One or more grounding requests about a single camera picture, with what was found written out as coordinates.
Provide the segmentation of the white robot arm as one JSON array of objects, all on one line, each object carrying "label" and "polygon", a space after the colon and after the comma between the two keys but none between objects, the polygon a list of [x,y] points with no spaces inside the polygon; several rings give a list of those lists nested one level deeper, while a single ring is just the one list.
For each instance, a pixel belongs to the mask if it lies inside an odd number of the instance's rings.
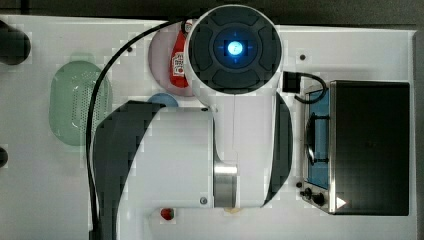
[{"label": "white robot arm", "polygon": [[91,240],[153,240],[150,218],[160,210],[270,202],[292,162],[282,62],[282,41],[263,13],[224,5],[203,14],[183,51],[199,106],[129,101],[97,127],[100,221]]}]

